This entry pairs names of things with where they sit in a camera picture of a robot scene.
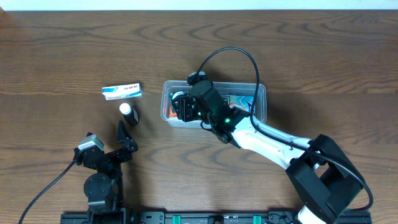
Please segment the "blue Kool Fever box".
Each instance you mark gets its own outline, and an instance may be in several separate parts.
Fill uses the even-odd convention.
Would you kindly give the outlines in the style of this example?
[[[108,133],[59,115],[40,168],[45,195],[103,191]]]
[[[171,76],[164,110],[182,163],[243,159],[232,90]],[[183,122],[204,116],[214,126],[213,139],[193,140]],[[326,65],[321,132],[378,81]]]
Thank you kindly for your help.
[[[222,95],[221,97],[229,104],[230,108],[237,107],[247,112],[251,111],[253,96]]]

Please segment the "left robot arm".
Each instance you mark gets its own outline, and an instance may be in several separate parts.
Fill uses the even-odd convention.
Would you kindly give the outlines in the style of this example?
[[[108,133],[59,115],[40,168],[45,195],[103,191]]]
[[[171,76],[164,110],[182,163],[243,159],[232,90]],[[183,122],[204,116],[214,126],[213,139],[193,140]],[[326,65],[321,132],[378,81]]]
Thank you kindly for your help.
[[[92,212],[115,211],[124,204],[121,164],[132,159],[132,153],[138,150],[138,146],[122,121],[118,124],[117,143],[121,148],[105,153],[101,139],[88,133],[74,149],[76,164],[96,171],[87,178],[83,188]]]

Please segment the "green Zam-Buk box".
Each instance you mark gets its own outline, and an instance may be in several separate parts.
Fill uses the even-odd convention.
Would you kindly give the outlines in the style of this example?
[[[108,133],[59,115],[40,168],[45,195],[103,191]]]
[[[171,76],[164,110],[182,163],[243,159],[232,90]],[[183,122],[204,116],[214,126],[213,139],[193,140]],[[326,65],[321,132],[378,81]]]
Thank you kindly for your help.
[[[170,93],[170,104],[172,106],[177,106],[180,103],[180,100],[182,98],[187,97],[188,95],[189,95],[188,90],[176,91],[176,92]]]

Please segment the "red small box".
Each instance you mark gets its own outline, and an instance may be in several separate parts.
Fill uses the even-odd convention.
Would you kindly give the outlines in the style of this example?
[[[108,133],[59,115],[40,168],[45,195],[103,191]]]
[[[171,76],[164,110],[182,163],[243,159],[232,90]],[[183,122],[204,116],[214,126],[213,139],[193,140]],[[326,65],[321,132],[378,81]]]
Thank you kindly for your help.
[[[172,107],[169,108],[169,118],[177,118],[177,113],[174,111]]]

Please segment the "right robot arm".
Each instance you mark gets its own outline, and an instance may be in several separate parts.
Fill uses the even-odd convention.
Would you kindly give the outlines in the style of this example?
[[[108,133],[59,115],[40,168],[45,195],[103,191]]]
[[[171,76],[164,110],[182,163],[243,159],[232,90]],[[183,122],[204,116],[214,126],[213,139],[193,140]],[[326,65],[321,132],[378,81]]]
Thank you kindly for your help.
[[[221,142],[281,166],[304,203],[298,223],[336,223],[366,188],[363,176],[332,138],[297,137],[259,121],[255,92],[228,96],[213,82],[200,81],[166,93],[167,109],[181,122],[198,121]]]

